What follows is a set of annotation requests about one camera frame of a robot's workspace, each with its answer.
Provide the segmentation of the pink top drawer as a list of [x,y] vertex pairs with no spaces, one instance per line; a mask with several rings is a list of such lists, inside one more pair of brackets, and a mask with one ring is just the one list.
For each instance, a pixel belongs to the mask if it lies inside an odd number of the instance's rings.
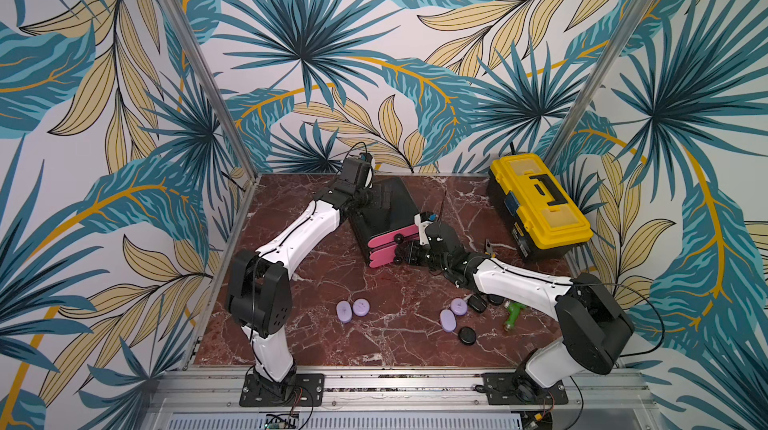
[[413,237],[418,237],[418,227],[411,224],[403,228],[376,235],[368,241],[367,245],[370,249],[376,249],[391,244],[399,244]]

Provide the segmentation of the black pink drawer cabinet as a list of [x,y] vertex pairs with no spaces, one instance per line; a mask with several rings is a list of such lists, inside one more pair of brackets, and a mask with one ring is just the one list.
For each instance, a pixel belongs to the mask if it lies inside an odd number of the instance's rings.
[[368,247],[368,241],[376,235],[414,224],[414,216],[418,213],[418,207],[403,179],[388,178],[374,183],[378,184],[379,182],[382,182],[383,186],[391,191],[390,209],[366,209],[349,218],[358,246],[370,268],[386,265],[372,266],[369,263],[369,253],[372,249]]

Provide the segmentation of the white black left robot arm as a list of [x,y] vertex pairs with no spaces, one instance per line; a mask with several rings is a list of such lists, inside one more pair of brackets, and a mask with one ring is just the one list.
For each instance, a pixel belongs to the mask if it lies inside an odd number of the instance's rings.
[[295,361],[285,324],[293,308],[291,279],[305,257],[370,200],[375,159],[369,152],[347,157],[331,183],[268,243],[239,251],[229,268],[226,309],[248,338],[259,382],[284,388]]

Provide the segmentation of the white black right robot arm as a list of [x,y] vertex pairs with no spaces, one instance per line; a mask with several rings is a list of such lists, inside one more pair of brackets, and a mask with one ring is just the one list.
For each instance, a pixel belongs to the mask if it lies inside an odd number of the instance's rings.
[[416,237],[394,238],[398,263],[442,274],[459,288],[495,295],[537,310],[559,324],[561,337],[533,351],[516,378],[548,389],[582,371],[609,374],[634,325],[599,278],[534,272],[464,247],[455,230],[427,222]]

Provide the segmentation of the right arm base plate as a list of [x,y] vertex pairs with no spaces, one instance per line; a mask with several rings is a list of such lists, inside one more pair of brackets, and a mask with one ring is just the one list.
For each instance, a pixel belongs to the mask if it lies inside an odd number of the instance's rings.
[[489,405],[538,405],[549,408],[569,402],[562,382],[549,388],[538,386],[525,375],[491,372],[481,375],[475,391],[486,396]]

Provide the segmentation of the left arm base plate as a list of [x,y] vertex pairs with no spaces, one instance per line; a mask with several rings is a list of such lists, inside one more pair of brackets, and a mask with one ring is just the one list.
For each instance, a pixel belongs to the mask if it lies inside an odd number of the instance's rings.
[[245,377],[239,399],[244,408],[318,407],[323,402],[325,375],[299,373],[286,382],[273,382],[258,373]]

